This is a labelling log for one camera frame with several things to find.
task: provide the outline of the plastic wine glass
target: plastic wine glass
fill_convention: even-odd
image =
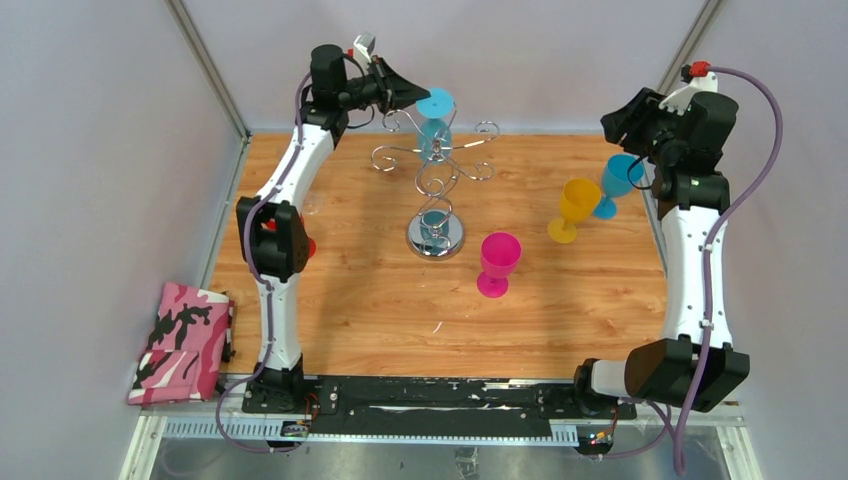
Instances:
[[[636,161],[636,157],[630,155],[613,155],[607,162],[607,167],[604,169],[604,175],[601,177],[601,189],[604,195],[601,202],[595,208],[595,216],[604,220],[609,220],[618,213],[618,207],[615,205],[613,198],[623,197],[633,190],[633,184],[642,178],[645,174],[645,167],[642,162],[637,163],[630,170],[630,178],[628,179],[627,170]]]
[[[480,264],[483,273],[477,277],[477,290],[489,298],[503,296],[509,290],[507,277],[515,271],[521,258],[521,243],[506,232],[497,232],[483,240]]]
[[[548,223],[548,235],[555,242],[571,243],[577,238],[577,223],[589,218],[601,201],[601,189],[585,178],[569,180],[559,199],[561,218]]]

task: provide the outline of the wooden table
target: wooden table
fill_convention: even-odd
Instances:
[[[289,138],[253,138],[239,197],[264,184]],[[413,185],[420,160],[402,154],[390,173],[370,163],[377,145],[413,142],[397,134],[347,135],[313,183],[323,205],[305,216],[317,243],[298,297],[306,373],[570,378],[586,358],[621,360],[658,337],[665,279],[638,193],[618,201],[613,220],[580,224],[575,243],[554,243],[546,232],[565,182],[599,182],[615,146],[596,136],[504,135],[457,151],[460,164],[488,160],[497,175],[459,181],[450,199],[466,244],[455,257],[432,262],[405,242],[424,201]],[[509,292],[488,299],[475,283],[480,244],[499,230],[516,235],[524,253]],[[237,302],[238,354],[229,369],[249,372],[259,350],[259,306],[239,248],[233,212],[210,288]]]

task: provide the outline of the yellow wine glass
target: yellow wine glass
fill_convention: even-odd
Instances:
[[[561,218],[548,224],[548,235],[558,243],[571,243],[577,238],[577,224],[586,220],[601,202],[601,189],[586,178],[569,180],[559,199]]]

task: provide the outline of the camouflage fabric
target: camouflage fabric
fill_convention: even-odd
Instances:
[[[225,295],[167,283],[128,403],[205,400],[215,392],[232,302]]]

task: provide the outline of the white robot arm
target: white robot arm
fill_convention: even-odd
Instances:
[[[385,114],[430,96],[427,90],[395,73],[383,58],[372,55],[374,44],[373,35],[363,34],[348,52],[336,45],[313,49],[312,83],[298,94],[302,125],[295,128],[292,142],[271,178],[255,197],[243,197],[236,206],[242,252],[249,250],[259,273],[262,316],[263,341],[257,364],[262,371],[248,388],[281,398],[281,405],[292,404],[302,396],[297,391],[303,379],[297,339],[297,285],[308,261],[309,239],[299,212],[312,181],[345,130],[354,128],[348,125],[349,111],[376,106]],[[348,79],[345,62],[353,63],[364,75]],[[306,90],[312,94],[310,100]],[[248,222],[251,212],[253,221]],[[273,228],[268,225],[271,220]],[[263,363],[268,348],[272,351]]]
[[[726,225],[710,245],[711,322],[704,305],[703,249],[708,232],[730,205],[727,180],[715,171],[738,106],[717,93],[715,73],[697,62],[683,70],[687,85],[664,97],[642,91],[601,120],[607,141],[656,166],[651,193],[667,246],[668,304],[661,339],[633,350],[626,361],[589,359],[575,373],[588,411],[619,398],[681,406],[710,328],[709,355],[693,409],[709,411],[748,375],[748,356],[733,351],[724,312],[722,247]]]
[[[292,135],[289,148],[283,158],[280,159],[274,174],[256,194],[258,197],[265,198],[271,193],[274,185],[283,175],[292,155],[294,155],[296,145],[297,132]],[[333,136],[329,131],[317,125],[304,125],[302,149],[297,161],[289,171],[283,188],[270,198],[269,203],[278,205],[288,203],[296,211],[302,211],[303,199],[306,198],[306,193],[309,191],[318,169],[321,168],[324,160],[333,153],[333,148]],[[282,281],[274,275],[262,275],[262,278],[271,282],[272,289],[269,292],[265,285],[257,282],[262,315],[262,347],[259,351],[259,358],[265,357],[266,348],[273,348],[265,368],[280,371],[290,370],[300,361],[301,354],[300,342],[297,339],[297,285],[300,281],[300,273],[294,273],[286,281]],[[274,297],[271,312],[267,311],[268,302],[265,297],[268,295]],[[275,338],[273,339],[267,338],[268,322],[274,322]]]

